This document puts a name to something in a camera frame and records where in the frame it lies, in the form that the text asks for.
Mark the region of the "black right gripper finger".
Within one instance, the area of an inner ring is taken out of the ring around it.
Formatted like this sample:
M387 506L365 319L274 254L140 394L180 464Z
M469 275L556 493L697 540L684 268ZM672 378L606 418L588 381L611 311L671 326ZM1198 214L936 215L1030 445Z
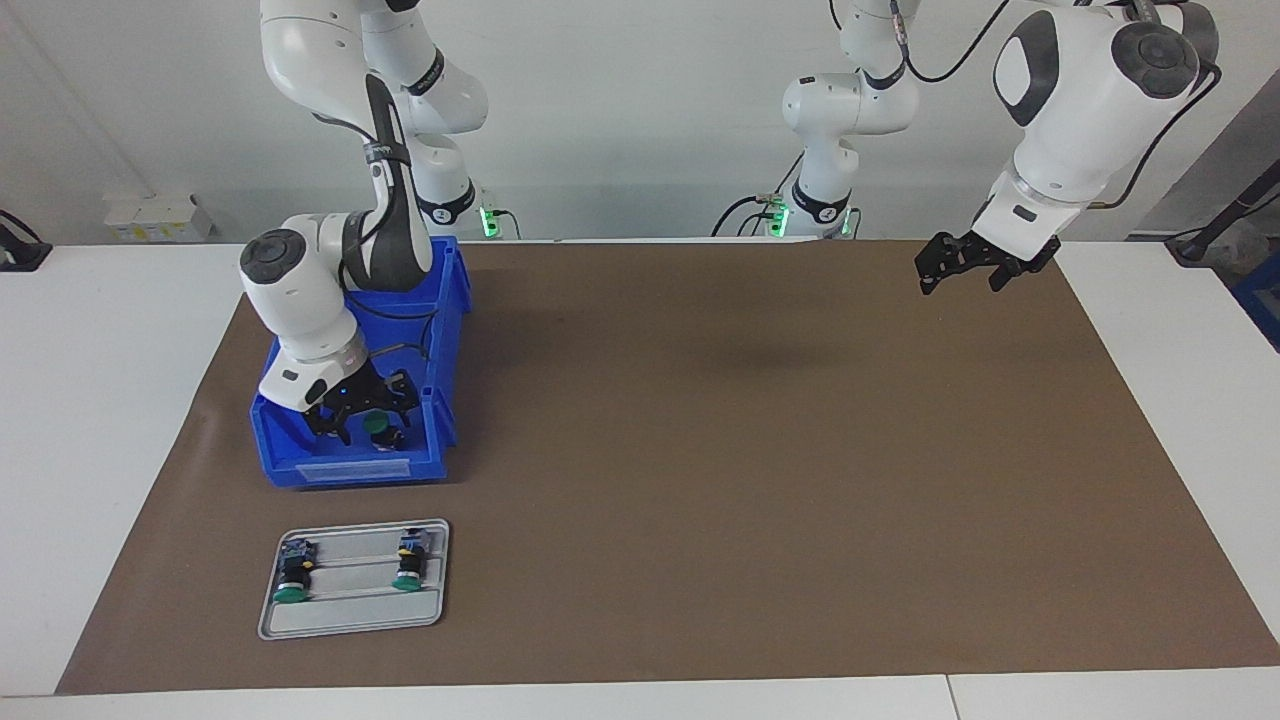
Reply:
M420 407L420 393L404 369L389 374L384 386L387 389L384 411L398 418L394 430L390 427L384 430L384 434L390 437L384 445L390 450L399 451L407 442L410 428L413 427L412 416Z
M348 404L339 404L330 407L325 404L317 404L303 413L303 420L307 428L314 436L319 437L337 437L343 446L351 446L351 434L347 428L347 421L351 418L352 411Z

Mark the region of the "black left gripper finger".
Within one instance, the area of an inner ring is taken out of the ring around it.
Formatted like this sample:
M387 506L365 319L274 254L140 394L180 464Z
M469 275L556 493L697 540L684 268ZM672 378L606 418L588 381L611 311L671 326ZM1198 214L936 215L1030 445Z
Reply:
M924 296L933 293L941 281L972 269L969 254L974 242L972 232L960 236L940 232L925 243L915 256L919 287Z
M1021 260L1005 252L1004 250L995 249L996 270L989 277L989 288L993 292L1000 292L1004 290L1012 279L1024 274L1036 274L1042 272L1050 261L1053 259L1056 252L1061 249L1060 240L1050 240L1044 247L1030 260Z

